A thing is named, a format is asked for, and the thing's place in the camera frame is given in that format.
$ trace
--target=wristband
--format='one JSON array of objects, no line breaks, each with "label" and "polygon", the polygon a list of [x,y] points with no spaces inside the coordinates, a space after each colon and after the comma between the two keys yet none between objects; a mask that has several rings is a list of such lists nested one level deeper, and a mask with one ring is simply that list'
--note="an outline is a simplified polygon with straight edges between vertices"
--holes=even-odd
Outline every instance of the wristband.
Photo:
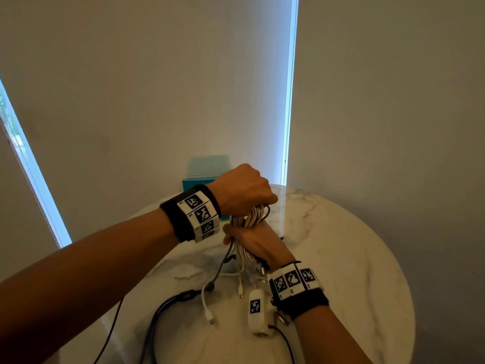
[{"label": "wristband", "polygon": [[174,196],[160,205],[172,224],[175,236],[182,243],[202,241],[219,232],[221,208],[204,184]]},{"label": "wristband", "polygon": [[291,262],[269,275],[272,303],[292,320],[316,306],[329,306],[312,269],[300,261]]}]

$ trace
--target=blue box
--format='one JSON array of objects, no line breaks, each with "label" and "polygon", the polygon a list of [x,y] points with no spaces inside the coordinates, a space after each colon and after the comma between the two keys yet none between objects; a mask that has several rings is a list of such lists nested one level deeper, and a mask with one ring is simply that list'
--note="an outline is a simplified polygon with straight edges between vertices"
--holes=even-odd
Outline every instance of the blue box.
[{"label": "blue box", "polygon": [[182,187],[187,191],[197,184],[209,184],[224,172],[231,170],[229,156],[192,157],[187,164],[185,177],[182,179]]}]

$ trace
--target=forearm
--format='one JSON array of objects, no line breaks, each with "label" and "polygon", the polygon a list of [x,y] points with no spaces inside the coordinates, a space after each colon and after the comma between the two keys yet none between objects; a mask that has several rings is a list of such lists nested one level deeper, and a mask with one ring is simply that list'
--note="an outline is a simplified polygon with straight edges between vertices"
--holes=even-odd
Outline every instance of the forearm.
[{"label": "forearm", "polygon": [[[157,209],[61,249],[0,284],[0,351],[42,361],[115,305],[179,243]],[[29,342],[29,350],[22,345]],[[24,358],[19,354],[33,355]]]},{"label": "forearm", "polygon": [[371,363],[358,343],[327,306],[318,306],[295,319],[307,364]]}]

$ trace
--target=light strip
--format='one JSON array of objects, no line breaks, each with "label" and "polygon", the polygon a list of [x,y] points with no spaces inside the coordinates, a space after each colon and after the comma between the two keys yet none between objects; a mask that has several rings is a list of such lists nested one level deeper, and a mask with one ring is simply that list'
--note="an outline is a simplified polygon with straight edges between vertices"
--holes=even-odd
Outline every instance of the light strip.
[{"label": "light strip", "polygon": [[64,247],[71,244],[71,238],[64,222],[57,210],[51,192],[45,183],[39,165],[33,156],[32,150],[27,142],[27,138],[20,126],[20,122],[15,115],[14,108],[10,104],[7,92],[0,81],[0,117],[2,118],[3,128],[10,140],[10,146],[14,150],[18,162],[21,164],[25,176],[29,180],[31,189],[37,202],[44,214],[51,232],[54,235],[57,245]]},{"label": "light strip", "polygon": [[288,78],[286,82],[285,129],[283,132],[283,157],[281,161],[281,185],[286,185],[286,176],[288,173],[289,124],[292,119],[293,70],[295,66],[297,19],[298,0],[292,0],[292,20],[289,30]]}]

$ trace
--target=marble table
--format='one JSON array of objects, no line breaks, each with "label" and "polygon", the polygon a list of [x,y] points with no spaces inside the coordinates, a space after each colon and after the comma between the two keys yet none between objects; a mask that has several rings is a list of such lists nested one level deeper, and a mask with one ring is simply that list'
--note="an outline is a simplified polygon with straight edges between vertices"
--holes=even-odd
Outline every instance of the marble table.
[{"label": "marble table", "polygon": [[[272,185],[279,201],[271,207],[270,225],[284,236],[294,255],[314,269],[330,306],[374,363],[409,363],[414,345],[414,309],[406,279],[384,242],[357,217],[319,196]],[[156,209],[156,202],[133,217]],[[200,289],[227,247],[223,233],[199,244],[183,243],[170,252],[124,299],[104,363],[136,363],[155,309],[167,298]],[[225,265],[234,272],[236,266]],[[207,293],[216,317],[209,325],[200,297],[178,303],[158,323],[155,352],[160,363],[291,363],[279,335],[260,338],[247,329],[247,293],[238,297],[238,282],[221,277]],[[116,307],[61,349],[61,362],[91,362],[112,324]],[[304,363],[291,324],[279,324],[297,363]]]}]

